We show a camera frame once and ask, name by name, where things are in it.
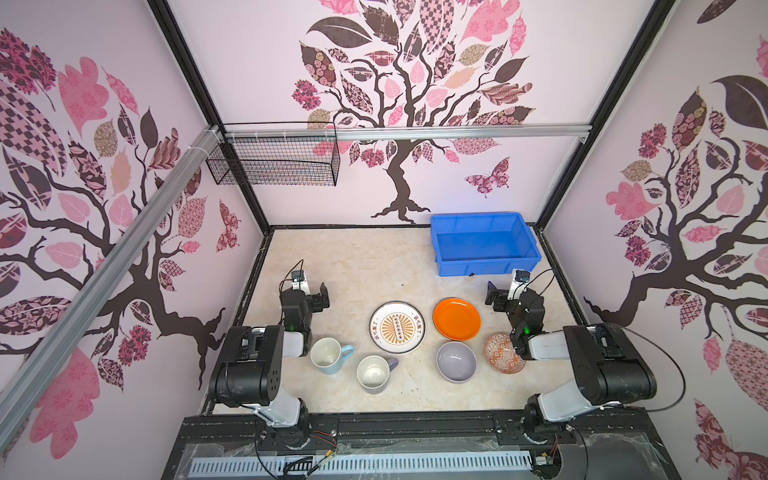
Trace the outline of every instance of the patterned bowl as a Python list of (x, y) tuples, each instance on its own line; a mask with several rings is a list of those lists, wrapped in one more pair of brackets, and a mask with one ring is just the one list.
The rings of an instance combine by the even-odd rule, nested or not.
[(494, 370), (517, 373), (523, 370), (525, 360), (515, 353), (508, 333), (495, 333), (485, 341), (485, 359)]

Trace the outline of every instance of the blue container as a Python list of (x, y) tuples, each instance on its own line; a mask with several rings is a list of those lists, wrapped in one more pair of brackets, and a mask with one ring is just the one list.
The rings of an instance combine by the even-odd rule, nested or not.
[(541, 261), (520, 214), (433, 215), (431, 230), (440, 276), (530, 272)]

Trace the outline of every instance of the butterfly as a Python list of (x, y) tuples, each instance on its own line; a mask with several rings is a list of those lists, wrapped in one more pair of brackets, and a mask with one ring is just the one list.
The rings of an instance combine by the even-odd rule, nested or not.
[(221, 220), (224, 221), (224, 232), (219, 236), (219, 240), (216, 242), (216, 251), (220, 252), (225, 248), (234, 248), (237, 246), (237, 234), (235, 230), (240, 225), (235, 214), (230, 213), (230, 209), (224, 202), (219, 200), (219, 211), (221, 212)]
[(498, 165), (494, 167), (490, 176), (486, 177), (485, 175), (470, 175), (464, 180), (468, 181), (470, 185), (477, 187), (478, 192), (484, 194), (487, 198), (488, 193), (493, 190), (494, 185), (496, 187), (509, 188), (509, 185), (507, 185), (507, 182), (509, 181), (509, 175), (504, 173), (507, 170), (509, 170), (509, 157), (506, 157), (504, 160), (498, 162)]

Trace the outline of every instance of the wall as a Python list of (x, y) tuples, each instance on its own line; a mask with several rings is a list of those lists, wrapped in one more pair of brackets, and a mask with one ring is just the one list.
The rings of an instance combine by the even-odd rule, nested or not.
[[(652, 2), (172, 3), (224, 121), (401, 127), (588, 123)], [(535, 221), (575, 141), (342, 144), (336, 187), (255, 191), (273, 224)]]
[[(0, 14), (5, 385), (205, 123), (144, 2), (6, 2)], [(158, 477), (200, 407), (259, 242), (238, 189), (203, 167), (3, 452), (0, 476)]]
[[(681, 2), (547, 229), (590, 321), (684, 370), (651, 414), (683, 478), (768, 478), (766, 18)], [(634, 343), (670, 405), (677, 371)]]

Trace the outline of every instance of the plate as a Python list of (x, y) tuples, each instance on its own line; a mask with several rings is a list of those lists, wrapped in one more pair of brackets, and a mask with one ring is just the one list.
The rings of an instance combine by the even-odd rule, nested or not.
[(485, 341), (485, 359), (497, 372), (517, 373), (523, 370), (525, 360), (515, 353), (508, 333), (495, 333)]
[(460, 298), (446, 298), (438, 303), (432, 321), (441, 335), (457, 342), (465, 342), (480, 331), (480, 313)]
[(424, 339), (424, 317), (405, 302), (388, 302), (371, 316), (368, 331), (373, 342), (388, 353), (410, 352)]

